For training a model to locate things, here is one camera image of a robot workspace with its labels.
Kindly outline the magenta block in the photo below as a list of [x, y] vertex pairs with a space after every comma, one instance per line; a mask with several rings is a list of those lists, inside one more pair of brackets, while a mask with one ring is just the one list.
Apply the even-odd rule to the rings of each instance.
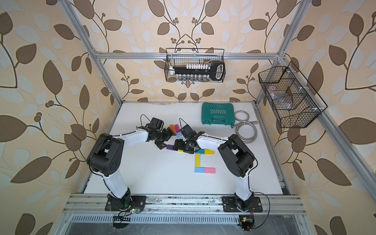
[[174, 125], [174, 130], [175, 130], [176, 133], [179, 133], [179, 132], [180, 132], [180, 127], [179, 127], [178, 124], [175, 124], [175, 125]]

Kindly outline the orange block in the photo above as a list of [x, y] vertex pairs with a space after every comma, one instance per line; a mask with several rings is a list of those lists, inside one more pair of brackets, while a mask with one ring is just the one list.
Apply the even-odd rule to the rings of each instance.
[[172, 130], [173, 133], [176, 133], [174, 125], [170, 125], [169, 128]]

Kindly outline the long yellow block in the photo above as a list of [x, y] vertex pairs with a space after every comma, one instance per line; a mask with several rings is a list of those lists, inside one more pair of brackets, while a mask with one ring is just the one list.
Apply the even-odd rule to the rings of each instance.
[[201, 155], [199, 153], [195, 154], [195, 167], [201, 167]]

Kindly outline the teal block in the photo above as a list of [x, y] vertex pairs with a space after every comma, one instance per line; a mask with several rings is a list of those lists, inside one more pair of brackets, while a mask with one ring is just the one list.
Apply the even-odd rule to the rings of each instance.
[[195, 151], [196, 154], [205, 154], [205, 149]]

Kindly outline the small yellow block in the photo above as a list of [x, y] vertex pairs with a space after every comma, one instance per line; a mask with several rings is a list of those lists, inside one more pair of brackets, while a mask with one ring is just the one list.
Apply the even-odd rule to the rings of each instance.
[[205, 150], [204, 150], [204, 154], [205, 154], [205, 155], [213, 155], [213, 154], [214, 154], [214, 151], [213, 151], [213, 150], [210, 150], [210, 149], [205, 149]]

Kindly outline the pink block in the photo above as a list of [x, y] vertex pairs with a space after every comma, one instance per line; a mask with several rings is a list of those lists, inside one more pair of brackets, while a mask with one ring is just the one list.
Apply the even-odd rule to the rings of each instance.
[[205, 168], [205, 173], [206, 174], [215, 174], [215, 168], [213, 168], [213, 167], [206, 167]]

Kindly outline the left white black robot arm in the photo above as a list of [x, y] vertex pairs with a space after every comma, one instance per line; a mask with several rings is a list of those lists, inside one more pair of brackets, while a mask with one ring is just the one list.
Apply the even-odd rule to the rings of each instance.
[[122, 160], [123, 150], [149, 141], [154, 141], [162, 150], [167, 142], [175, 135], [171, 128], [163, 128], [164, 122], [157, 118], [145, 126], [139, 126], [135, 131], [125, 134], [101, 134], [93, 146], [86, 162], [94, 175], [100, 176], [109, 190], [108, 202], [116, 210], [125, 211], [133, 206], [131, 191], [125, 185], [118, 170]]

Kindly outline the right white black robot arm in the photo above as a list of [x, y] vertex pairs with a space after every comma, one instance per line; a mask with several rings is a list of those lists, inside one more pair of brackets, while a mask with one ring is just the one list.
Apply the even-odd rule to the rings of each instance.
[[201, 149], [208, 149], [221, 155], [227, 169], [237, 177], [235, 203], [241, 211], [248, 210], [254, 198], [249, 175], [255, 168], [256, 158], [240, 136], [214, 137], [202, 131], [197, 133], [189, 125], [181, 128], [180, 133], [184, 138], [175, 140], [174, 150], [194, 154]]

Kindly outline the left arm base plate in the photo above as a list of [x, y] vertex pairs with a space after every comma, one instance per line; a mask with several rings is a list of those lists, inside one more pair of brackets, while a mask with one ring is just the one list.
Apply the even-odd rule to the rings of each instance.
[[105, 211], [111, 212], [133, 211], [135, 213], [140, 213], [144, 210], [146, 205], [146, 196], [143, 195], [125, 195], [122, 199], [118, 199], [111, 194], [108, 194], [107, 199]]

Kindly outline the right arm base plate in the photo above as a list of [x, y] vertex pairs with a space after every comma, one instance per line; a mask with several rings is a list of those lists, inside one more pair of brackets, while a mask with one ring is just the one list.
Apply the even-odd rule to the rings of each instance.
[[237, 196], [223, 196], [221, 198], [224, 212], [263, 212], [259, 197], [250, 197], [243, 201]]

